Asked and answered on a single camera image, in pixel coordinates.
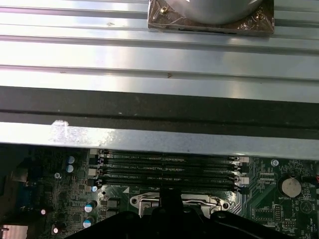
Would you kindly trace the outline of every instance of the capacitor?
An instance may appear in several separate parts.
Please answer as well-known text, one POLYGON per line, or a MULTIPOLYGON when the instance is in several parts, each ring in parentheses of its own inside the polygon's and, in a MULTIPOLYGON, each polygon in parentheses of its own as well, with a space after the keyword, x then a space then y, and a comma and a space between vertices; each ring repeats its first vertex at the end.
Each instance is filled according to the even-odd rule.
POLYGON ((83 222, 83 227, 88 228, 94 224, 95 220, 93 217, 87 217, 83 222))
POLYGON ((41 215, 46 216, 47 214, 53 212, 53 207, 43 206, 42 208, 39 208, 38 210, 40 211, 41 215))
POLYGON ((93 186, 93 187, 91 188, 91 191, 94 192, 94 193, 95 193, 97 190, 98 190, 98 187, 97 187, 97 186, 93 186))
POLYGON ((72 165, 66 166, 66 171, 67 171, 68 173, 72 173, 73 170, 74 170, 74 167, 73 167, 72 165))
POLYGON ((54 178, 55 178, 55 179, 60 179, 60 178, 62 178, 62 176, 61 176, 60 173, 55 173, 55 174, 54 174, 54 178))
POLYGON ((75 162, 75 158, 73 156, 68 157, 68 159, 66 160, 67 163, 72 164, 75 162))
POLYGON ((53 233, 58 234, 59 232, 66 229, 66 223, 55 223, 52 229, 53 233))
POLYGON ((84 207, 84 211, 87 213, 90 213, 93 211, 93 209, 95 209, 95 207, 97 206, 97 202, 96 201, 91 201, 89 203, 87 203, 84 207))

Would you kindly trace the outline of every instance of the screw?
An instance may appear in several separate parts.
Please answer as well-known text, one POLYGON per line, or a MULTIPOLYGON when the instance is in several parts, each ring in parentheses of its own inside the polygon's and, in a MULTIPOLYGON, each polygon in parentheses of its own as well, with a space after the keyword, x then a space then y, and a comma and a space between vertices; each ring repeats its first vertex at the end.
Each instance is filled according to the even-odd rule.
POLYGON ((60 179, 60 178, 62 178, 62 176, 61 176, 61 174, 60 174, 60 173, 55 173, 55 174, 54 174, 54 178, 56 178, 56 179, 60 179))
POLYGON ((276 167, 276 166, 279 165, 279 161, 276 160, 276 159, 273 159, 273 160, 271 160, 271 165, 272 165, 273 167, 276 167))
POLYGON ((161 8, 161 10, 160 10, 160 13, 161 13, 161 14, 166 14, 167 11, 168 11, 168 8, 167 8, 166 6, 163 6, 163 7, 161 8))
POLYGON ((226 218, 226 215, 224 213, 218 213, 217 217, 218 218, 226 218))

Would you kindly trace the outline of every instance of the motherboard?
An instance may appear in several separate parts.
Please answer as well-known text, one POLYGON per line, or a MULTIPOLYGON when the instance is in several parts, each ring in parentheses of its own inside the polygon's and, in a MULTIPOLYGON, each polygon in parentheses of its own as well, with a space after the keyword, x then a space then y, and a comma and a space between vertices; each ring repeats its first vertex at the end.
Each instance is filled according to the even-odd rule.
POLYGON ((33 147, 22 167, 27 180, 11 213, 42 214, 39 239, 122 211, 150 214, 161 187, 179 188, 206 217, 230 211, 297 239, 318 237, 314 161, 33 147))

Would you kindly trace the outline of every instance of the chip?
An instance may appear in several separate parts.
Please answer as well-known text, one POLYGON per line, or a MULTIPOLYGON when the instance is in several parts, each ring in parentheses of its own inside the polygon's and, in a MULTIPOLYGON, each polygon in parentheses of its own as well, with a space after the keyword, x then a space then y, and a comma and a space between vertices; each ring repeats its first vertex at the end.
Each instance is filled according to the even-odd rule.
POLYGON ((102 206, 107 206, 107 204, 108 204, 108 201, 103 201, 103 200, 101 201, 102 206))
POLYGON ((89 159, 89 164, 91 164, 91 165, 96 165, 96 164, 98 164, 98 159, 97 159, 97 158, 90 158, 90 159, 89 159))
POLYGON ((106 216, 106 211, 100 211, 101 216, 106 216))
POLYGON ((88 186, 93 187, 95 186, 95 180, 94 179, 88 179, 88 186))
POLYGON ((108 200, 108 208, 117 208, 118 207, 118 200, 108 200))
POLYGON ((81 221, 81 215, 80 214, 73 214, 73 221, 80 222, 81 221))
POLYGON ((80 171, 80 172, 78 173, 78 177, 79 177, 79 178, 85 178, 85 172, 84 172, 84 171, 80 171))
POLYGON ((117 213, 118 213, 117 210, 107 210, 107 211, 106 211, 106 217, 107 217, 107 218, 110 218, 110 217, 116 215, 117 213))

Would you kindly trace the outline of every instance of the metal plate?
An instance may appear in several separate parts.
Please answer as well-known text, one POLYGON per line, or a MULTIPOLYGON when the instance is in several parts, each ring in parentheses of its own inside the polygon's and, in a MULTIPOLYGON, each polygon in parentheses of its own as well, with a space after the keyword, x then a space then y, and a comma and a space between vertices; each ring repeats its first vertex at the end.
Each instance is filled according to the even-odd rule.
POLYGON ((0 142, 128 151, 258 155, 317 160, 319 141, 270 137, 207 135, 143 130, 0 123, 0 142))
POLYGON ((152 32, 147 10, 1 1, 0 86, 319 102, 319 1, 276 0, 267 39, 152 32))

